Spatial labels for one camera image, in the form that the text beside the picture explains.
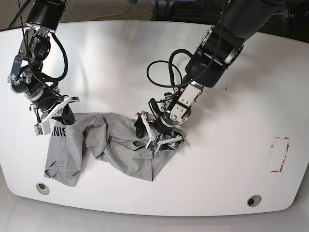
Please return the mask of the black robot arm image-left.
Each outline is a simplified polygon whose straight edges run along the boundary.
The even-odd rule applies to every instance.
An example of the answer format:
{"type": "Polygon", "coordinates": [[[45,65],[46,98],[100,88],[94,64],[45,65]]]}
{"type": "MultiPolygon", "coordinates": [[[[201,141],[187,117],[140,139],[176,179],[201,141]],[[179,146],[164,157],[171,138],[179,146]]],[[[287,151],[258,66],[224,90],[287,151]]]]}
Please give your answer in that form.
{"type": "Polygon", "coordinates": [[[57,88],[66,77],[69,67],[65,49],[55,35],[66,6],[65,0],[34,2],[26,20],[28,29],[22,30],[23,40],[8,77],[12,91],[24,94],[31,102],[38,123],[42,121],[40,112],[48,116],[52,110],[56,110],[56,113],[51,118],[63,125],[75,122],[74,114],[65,100],[74,102],[78,98],[61,95],[57,88]],[[51,39],[54,39],[63,55],[64,71],[59,77],[50,77],[42,72],[43,61],[50,53],[51,39]]]}

